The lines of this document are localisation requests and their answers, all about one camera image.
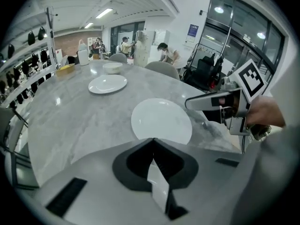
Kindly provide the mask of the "person's right hand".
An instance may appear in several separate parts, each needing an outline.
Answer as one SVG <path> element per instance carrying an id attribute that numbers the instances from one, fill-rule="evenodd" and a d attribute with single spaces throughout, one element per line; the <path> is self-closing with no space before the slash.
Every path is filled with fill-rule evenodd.
<path id="1" fill-rule="evenodd" d="M 285 127 L 283 115 L 273 97 L 259 95 L 251 103 L 246 125 Z"/>

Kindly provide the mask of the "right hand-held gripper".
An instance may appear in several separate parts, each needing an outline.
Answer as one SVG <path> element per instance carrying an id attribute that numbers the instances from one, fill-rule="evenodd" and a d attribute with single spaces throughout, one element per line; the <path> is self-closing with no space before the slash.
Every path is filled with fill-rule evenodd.
<path id="1" fill-rule="evenodd" d="M 231 75 L 222 78 L 221 91 L 188 98 L 185 107 L 203 111 L 208 121 L 225 124 L 232 135 L 252 135 L 260 140 L 270 133 L 270 126 L 247 125 L 247 115 L 251 103 L 265 89 L 266 81 L 250 59 Z"/>

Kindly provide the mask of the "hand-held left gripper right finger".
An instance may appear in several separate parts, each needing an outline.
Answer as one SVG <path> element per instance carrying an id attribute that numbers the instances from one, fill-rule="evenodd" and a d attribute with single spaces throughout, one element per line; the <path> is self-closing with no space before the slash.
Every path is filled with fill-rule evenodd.
<path id="1" fill-rule="evenodd" d="M 199 170 L 196 159 L 157 138 L 153 139 L 153 142 L 154 161 L 170 189 L 187 188 Z"/>

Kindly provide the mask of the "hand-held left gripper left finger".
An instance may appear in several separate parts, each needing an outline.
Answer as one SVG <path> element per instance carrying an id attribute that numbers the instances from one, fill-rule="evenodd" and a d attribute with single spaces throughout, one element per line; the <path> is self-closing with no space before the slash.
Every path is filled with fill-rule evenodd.
<path id="1" fill-rule="evenodd" d="M 154 139 L 148 138 L 114 159 L 113 174 L 126 188 L 137 192 L 152 191 L 152 184 L 147 177 L 153 160 L 153 142 Z"/>

